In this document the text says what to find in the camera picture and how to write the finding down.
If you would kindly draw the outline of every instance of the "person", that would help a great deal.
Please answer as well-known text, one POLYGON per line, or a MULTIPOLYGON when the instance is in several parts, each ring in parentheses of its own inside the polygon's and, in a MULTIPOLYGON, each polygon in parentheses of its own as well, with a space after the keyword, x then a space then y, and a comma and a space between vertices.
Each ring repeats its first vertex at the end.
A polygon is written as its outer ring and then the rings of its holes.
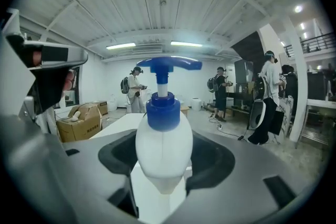
POLYGON ((292 96, 294 99, 292 115, 296 115, 296 108, 298 105, 298 77, 294 71, 294 68, 290 65, 283 65, 281 67, 282 75, 286 78, 286 90, 285 97, 292 96))
POLYGON ((324 72, 326 79, 330 81, 331 93, 336 94, 336 72, 331 63, 328 63, 328 69, 324 72))
POLYGON ((145 113, 145 107, 142 103, 140 90, 144 90, 147 86, 139 84, 136 78, 140 73, 143 73, 140 67, 134 67, 128 77, 128 98, 130 99, 132 113, 145 113))
POLYGON ((218 91, 215 92, 216 106, 215 106, 215 118, 218 122, 226 122, 226 87, 232 86, 231 82, 225 82, 224 68, 217 68, 216 83, 218 85, 218 91))
POLYGON ((263 76, 266 81, 264 103, 266 104, 266 111, 264 119, 259 127, 257 127, 254 133, 247 139, 253 144, 265 144, 268 141, 268 130, 272 123, 273 117, 277 106, 280 103, 279 99, 279 86, 286 86, 286 83, 279 79, 277 66, 275 63, 278 61, 272 51, 265 53, 265 64, 261 69, 259 76, 263 76))

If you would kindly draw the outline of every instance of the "black bag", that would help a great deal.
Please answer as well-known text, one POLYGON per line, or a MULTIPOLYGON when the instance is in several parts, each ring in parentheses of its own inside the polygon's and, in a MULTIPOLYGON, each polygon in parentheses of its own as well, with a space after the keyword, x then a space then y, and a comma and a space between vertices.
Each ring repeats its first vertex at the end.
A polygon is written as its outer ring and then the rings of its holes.
POLYGON ((130 90, 130 87, 128 86, 128 77, 124 77, 120 83, 120 89, 123 94, 127 94, 130 90))
POLYGON ((207 82, 209 92, 216 92, 218 91, 218 84, 216 81, 216 77, 210 78, 207 82))

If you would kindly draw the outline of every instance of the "white plastic bottle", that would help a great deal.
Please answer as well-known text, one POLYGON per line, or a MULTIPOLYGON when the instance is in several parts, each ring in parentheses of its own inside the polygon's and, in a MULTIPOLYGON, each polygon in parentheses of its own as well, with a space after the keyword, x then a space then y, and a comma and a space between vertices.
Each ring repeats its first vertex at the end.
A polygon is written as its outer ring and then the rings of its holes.
POLYGON ((157 57, 140 61, 156 73, 157 92, 146 104, 147 114, 138 127, 135 148, 145 176, 162 194, 171 194, 185 173, 193 149, 193 134, 180 102, 167 91, 168 72, 178 66, 200 70, 202 63, 183 57, 157 57))

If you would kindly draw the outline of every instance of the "railing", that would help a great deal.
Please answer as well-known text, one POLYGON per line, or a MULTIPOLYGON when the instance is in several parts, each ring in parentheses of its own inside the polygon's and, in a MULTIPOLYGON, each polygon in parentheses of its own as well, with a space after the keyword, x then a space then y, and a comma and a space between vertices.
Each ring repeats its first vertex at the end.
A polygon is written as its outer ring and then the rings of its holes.
MULTIPOLYGON (((301 46, 304 54, 324 49, 335 48, 335 35, 334 33, 329 33, 322 36, 306 39, 301 42, 301 46)), ((288 57, 294 56, 292 45, 285 46, 284 49, 288 57)))

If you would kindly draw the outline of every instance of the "blue pump head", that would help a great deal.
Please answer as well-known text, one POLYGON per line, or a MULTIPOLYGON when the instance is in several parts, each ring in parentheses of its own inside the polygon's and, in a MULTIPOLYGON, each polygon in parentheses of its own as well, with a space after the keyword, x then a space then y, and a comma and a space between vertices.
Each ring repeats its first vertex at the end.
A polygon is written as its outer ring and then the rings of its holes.
MULTIPOLYGON (((157 86, 168 83, 168 73, 174 71, 174 66, 187 70, 201 70, 202 62, 192 58, 170 56, 155 57, 140 61, 136 64, 139 67, 150 67, 151 73, 156 73, 157 86)), ((148 124, 151 128, 165 132, 174 129, 180 122, 180 102, 175 99, 174 94, 154 93, 146 104, 148 124)))

